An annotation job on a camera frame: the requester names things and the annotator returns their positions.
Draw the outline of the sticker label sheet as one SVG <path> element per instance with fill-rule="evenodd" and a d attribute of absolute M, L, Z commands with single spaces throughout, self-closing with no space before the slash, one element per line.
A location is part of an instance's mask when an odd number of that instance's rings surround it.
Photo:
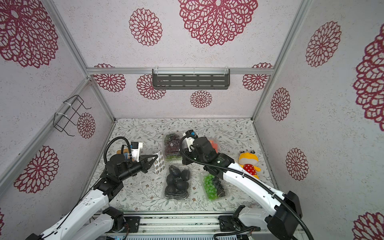
<path fill-rule="evenodd" d="M 155 160 L 155 173 L 156 175 L 161 174 L 165 170 L 165 159 L 163 155 L 163 151 L 159 151 L 157 154 L 157 159 Z"/>

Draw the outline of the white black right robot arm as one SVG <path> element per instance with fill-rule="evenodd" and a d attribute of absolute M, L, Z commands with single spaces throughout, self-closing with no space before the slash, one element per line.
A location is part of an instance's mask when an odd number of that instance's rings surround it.
<path fill-rule="evenodd" d="M 238 207 L 232 216 L 232 221 L 240 224 L 237 227 L 238 232 L 267 228 L 279 240 L 293 240 L 297 227 L 301 227 L 308 239 L 313 239 L 302 219 L 299 198 L 293 192 L 285 194 L 263 183 L 228 155 L 217 153 L 206 137 L 183 136 L 180 154 L 188 164 L 202 165 L 212 176 L 236 186 L 262 207 Z"/>

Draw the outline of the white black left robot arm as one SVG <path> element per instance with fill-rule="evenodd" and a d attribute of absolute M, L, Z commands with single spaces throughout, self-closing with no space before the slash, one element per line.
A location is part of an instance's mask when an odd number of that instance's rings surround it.
<path fill-rule="evenodd" d="M 99 181 L 79 201 L 79 203 L 61 220 L 40 235 L 30 234 L 28 240 L 94 240 L 110 230 L 124 228 L 123 212 L 109 207 L 88 227 L 84 224 L 102 207 L 108 205 L 124 187 L 123 181 L 147 173 L 158 154 L 143 155 L 139 161 L 128 160 L 123 154 L 113 155 L 105 164 L 105 170 Z"/>

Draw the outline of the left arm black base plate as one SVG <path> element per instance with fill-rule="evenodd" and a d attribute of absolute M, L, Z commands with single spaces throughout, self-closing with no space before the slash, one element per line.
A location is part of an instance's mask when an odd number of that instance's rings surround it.
<path fill-rule="evenodd" d="M 137 233 L 141 217 L 127 216 L 114 219 L 113 227 L 108 233 Z"/>

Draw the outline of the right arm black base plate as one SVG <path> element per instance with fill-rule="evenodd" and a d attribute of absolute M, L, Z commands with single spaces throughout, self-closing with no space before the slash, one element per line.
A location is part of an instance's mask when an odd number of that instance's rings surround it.
<path fill-rule="evenodd" d="M 249 228 L 233 216 L 221 215 L 218 220 L 221 232 L 239 232 Z"/>

